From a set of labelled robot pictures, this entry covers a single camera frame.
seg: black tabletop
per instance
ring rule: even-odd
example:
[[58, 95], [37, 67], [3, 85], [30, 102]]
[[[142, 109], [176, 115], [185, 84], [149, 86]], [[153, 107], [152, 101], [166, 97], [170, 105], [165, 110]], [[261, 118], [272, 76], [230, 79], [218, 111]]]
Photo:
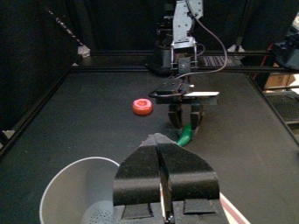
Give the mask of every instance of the black tabletop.
[[[177, 139], [166, 105], [146, 116], [130, 109], [162, 80], [148, 72], [69, 74], [1, 158], [1, 223], [38, 223], [42, 191], [69, 163], [94, 156], [121, 162], [153, 133]], [[240, 73], [190, 81], [196, 91], [218, 91], [218, 105], [205, 107], [185, 149], [213, 167], [220, 191], [250, 223], [299, 223], [299, 147], [262, 95]], [[188, 123], [188, 105], [182, 110]]]

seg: red object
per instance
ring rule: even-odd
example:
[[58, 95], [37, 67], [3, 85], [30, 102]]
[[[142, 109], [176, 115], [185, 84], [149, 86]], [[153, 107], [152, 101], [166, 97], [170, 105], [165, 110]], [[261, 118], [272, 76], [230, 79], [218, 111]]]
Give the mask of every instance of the red object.
[[150, 101], [148, 101], [146, 99], [137, 99], [133, 101], [132, 108], [133, 108], [133, 112], [137, 115], [145, 116], [152, 112], [153, 105], [152, 105]]

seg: black curtain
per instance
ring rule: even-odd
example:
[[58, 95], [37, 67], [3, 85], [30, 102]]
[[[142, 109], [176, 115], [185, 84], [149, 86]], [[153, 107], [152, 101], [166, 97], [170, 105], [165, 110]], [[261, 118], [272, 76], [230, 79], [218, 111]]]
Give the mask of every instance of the black curtain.
[[[70, 26], [62, 1], [42, 1]], [[0, 130], [10, 130], [77, 58], [77, 44], [33, 0], [0, 1]]]
[[[245, 0], [205, 0], [201, 22], [214, 32], [225, 47], [236, 43]], [[93, 50], [152, 50], [154, 29], [164, 15], [161, 0], [67, 0], [75, 33]], [[296, 0], [253, 0], [248, 15], [242, 47], [266, 49], [284, 38], [299, 10]], [[198, 29], [196, 39], [209, 49], [220, 46]]]

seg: green object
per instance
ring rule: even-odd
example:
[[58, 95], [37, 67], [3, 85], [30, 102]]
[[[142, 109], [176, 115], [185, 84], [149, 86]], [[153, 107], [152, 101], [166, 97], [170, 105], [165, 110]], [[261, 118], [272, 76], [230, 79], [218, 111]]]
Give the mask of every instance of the green object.
[[192, 125], [190, 124], [186, 124], [182, 127], [181, 137], [180, 137], [180, 139], [177, 140], [176, 143], [180, 146], [184, 146], [190, 140], [192, 140]]

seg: white strip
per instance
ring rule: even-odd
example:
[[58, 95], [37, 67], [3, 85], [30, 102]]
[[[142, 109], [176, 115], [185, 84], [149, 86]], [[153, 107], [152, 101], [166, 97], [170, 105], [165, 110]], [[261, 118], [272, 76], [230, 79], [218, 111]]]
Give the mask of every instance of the white strip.
[[220, 92], [190, 92], [184, 96], [214, 96], [218, 95]]
[[224, 195], [218, 194], [218, 199], [221, 206], [224, 208], [225, 215], [228, 216], [228, 223], [229, 224], [249, 224], [246, 218], [242, 216], [240, 211], [233, 207], [228, 199]]

